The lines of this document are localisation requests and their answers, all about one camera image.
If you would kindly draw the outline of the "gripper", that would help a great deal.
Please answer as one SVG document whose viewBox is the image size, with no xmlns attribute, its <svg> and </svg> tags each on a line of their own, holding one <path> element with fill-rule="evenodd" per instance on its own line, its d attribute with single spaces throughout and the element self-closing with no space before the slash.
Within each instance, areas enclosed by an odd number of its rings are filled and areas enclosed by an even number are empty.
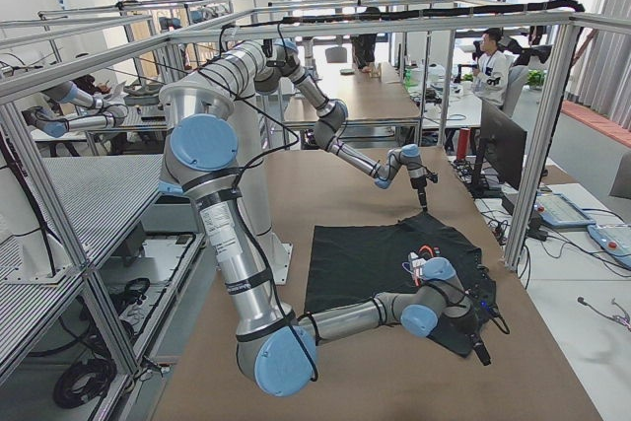
<svg viewBox="0 0 631 421">
<path fill-rule="evenodd" d="M 476 354 L 478 360 L 483 365 L 490 365 L 491 357 L 482 338 L 478 334 L 470 334 L 469 340 L 471 342 L 472 350 Z"/>
<path fill-rule="evenodd" d="M 426 186 L 427 179 L 424 176 L 416 177 L 412 180 L 412 187 L 417 191 L 420 204 L 427 203 Z"/>
</svg>

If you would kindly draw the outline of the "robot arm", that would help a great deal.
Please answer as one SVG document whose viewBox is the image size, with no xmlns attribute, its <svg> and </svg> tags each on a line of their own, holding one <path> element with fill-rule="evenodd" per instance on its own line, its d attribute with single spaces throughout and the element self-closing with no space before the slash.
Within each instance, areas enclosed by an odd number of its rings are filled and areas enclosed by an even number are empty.
<svg viewBox="0 0 631 421">
<path fill-rule="evenodd" d="M 472 295 L 454 263 L 435 247 L 410 249 L 400 259 L 399 274 L 415 282 L 411 293 L 380 292 L 296 316 L 279 297 L 270 253 L 255 234 L 258 215 L 247 209 L 237 183 L 239 138 L 228 118 L 247 95 L 234 86 L 180 81 L 163 87 L 160 99 L 170 107 L 172 129 L 161 189 L 180 192 L 194 204 L 239 315 L 239 368 L 262 391 L 279 397 L 297 393 L 318 378 L 320 344 L 385 325 L 402 325 L 426 338 L 446 319 L 467 350 L 490 365 Z"/>
<path fill-rule="evenodd" d="M 291 41 L 265 39 L 241 42 L 213 58 L 197 73 L 230 100 L 242 99 L 245 96 L 243 89 L 249 85 L 264 94 L 275 89 L 282 78 L 289 79 L 315 110 L 314 139 L 321 150 L 365 173 L 381 189 L 390 186 L 400 169 L 407 169 L 410 185 L 417 192 L 421 208 L 428 209 L 427 182 L 436 183 L 438 176 L 423 165 L 419 147 L 410 144 L 392 149 L 381 163 L 345 144 L 339 129 L 348 118 L 346 104 L 322 91 L 301 64 L 297 47 Z"/>
</svg>

